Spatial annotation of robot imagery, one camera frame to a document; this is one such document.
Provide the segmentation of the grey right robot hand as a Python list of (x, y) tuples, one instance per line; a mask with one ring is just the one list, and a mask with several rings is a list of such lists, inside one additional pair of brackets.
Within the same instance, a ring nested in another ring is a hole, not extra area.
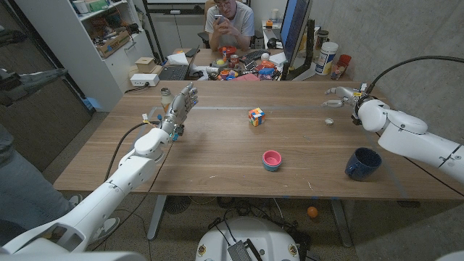
[(347, 88), (343, 86), (330, 88), (325, 92), (325, 94), (336, 94), (336, 96), (339, 98), (335, 100), (328, 100), (321, 104), (322, 107), (332, 108), (340, 108), (343, 107), (345, 104), (355, 107), (355, 105), (363, 97), (363, 93), (360, 92), (358, 89)]

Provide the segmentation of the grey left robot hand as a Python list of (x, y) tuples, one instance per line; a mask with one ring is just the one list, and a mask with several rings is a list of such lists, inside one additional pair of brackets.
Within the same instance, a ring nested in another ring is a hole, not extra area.
[(198, 103), (197, 88), (190, 82), (178, 95), (173, 96), (168, 87), (161, 88), (161, 102), (166, 112), (160, 128), (175, 141), (183, 135), (183, 122), (189, 111)]

